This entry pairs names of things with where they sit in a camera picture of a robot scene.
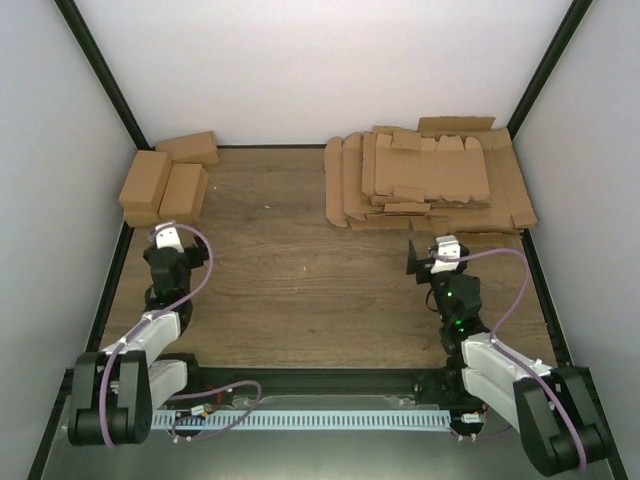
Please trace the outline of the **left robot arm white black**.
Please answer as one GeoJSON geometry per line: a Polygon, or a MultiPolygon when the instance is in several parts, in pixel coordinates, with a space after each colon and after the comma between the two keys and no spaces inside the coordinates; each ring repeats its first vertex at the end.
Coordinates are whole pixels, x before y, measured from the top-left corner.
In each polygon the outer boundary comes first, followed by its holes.
{"type": "Polygon", "coordinates": [[[152,285],[145,311],[120,340],[78,357],[73,369],[67,435],[74,446],[140,444],[154,411],[172,395],[196,402],[203,377],[163,350],[188,328],[193,314],[192,271],[209,260],[206,244],[151,246],[144,251],[152,285]]]}

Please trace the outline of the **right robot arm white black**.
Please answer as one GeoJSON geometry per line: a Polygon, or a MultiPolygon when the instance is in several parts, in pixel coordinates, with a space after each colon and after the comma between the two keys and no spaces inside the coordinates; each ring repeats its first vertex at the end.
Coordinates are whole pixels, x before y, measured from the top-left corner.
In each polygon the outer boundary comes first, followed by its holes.
{"type": "Polygon", "coordinates": [[[520,436],[533,467],[550,477],[606,459],[614,442],[583,367],[552,367],[507,346],[481,319],[481,281],[466,274],[474,254],[453,236],[426,257],[408,248],[406,272],[429,287],[447,354],[444,389],[458,403],[475,397],[520,436]]]}

